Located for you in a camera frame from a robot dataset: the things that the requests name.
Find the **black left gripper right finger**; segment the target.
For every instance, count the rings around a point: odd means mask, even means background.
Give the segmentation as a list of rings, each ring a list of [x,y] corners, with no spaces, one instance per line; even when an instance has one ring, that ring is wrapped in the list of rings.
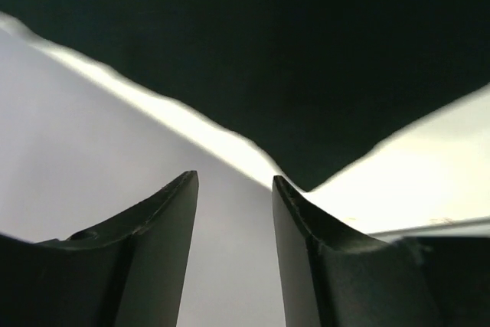
[[[288,326],[441,326],[413,241],[375,239],[273,179],[273,221]]]

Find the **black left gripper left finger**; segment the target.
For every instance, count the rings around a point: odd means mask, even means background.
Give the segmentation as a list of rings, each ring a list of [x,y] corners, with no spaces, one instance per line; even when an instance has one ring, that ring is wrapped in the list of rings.
[[[3,326],[174,326],[198,175],[66,240],[1,238]]]

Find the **black t shirt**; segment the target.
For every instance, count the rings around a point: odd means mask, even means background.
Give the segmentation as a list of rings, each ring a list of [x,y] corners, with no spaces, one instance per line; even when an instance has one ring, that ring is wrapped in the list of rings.
[[[489,0],[1,0],[180,100],[310,191],[489,82]]]

